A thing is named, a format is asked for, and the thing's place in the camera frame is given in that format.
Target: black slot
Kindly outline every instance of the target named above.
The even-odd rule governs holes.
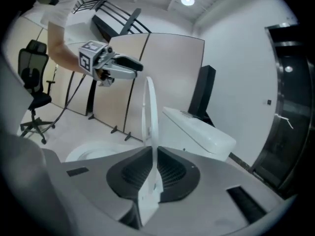
[[[77,168],[74,170],[69,170],[69,171],[67,171],[67,173],[68,173],[69,177],[73,177],[73,176],[80,175],[80,174],[88,172],[88,171],[89,170],[86,167],[81,167],[81,168]]]
[[[250,224],[266,214],[265,210],[241,186],[226,191]]]

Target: ceiling light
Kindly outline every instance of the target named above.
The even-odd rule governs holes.
[[[195,3],[195,0],[181,0],[183,5],[191,6]]]
[[[285,69],[284,69],[286,72],[290,73],[293,71],[293,68],[291,66],[287,66]]]

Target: white wall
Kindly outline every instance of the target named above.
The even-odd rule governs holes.
[[[266,142],[277,99],[275,60],[264,28],[284,22],[296,19],[283,0],[223,0],[200,31],[203,64],[217,71],[207,112],[237,141],[233,153],[250,166]]]
[[[130,2],[119,2],[111,1],[116,6],[132,13],[136,8],[141,9],[141,14],[137,18],[143,23],[151,32],[158,33],[172,33],[185,36],[191,36],[192,33],[192,22],[180,17],[179,15],[162,10],[160,8],[152,7],[146,3],[130,3]],[[108,16],[106,13],[99,10],[97,16],[103,19],[109,26],[111,26],[117,33],[120,33],[123,26],[115,21],[113,18]],[[123,23],[126,21],[115,15],[118,19],[122,20]]]

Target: white lid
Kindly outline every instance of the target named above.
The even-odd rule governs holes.
[[[183,113],[177,109],[164,107],[163,113],[175,122],[187,135],[210,153],[233,150],[236,141],[213,126]]]

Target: chair armrest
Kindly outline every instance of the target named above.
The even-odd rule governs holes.
[[[56,83],[55,81],[46,81],[48,83],[48,95],[50,95],[50,87],[51,87],[51,84],[54,84]]]

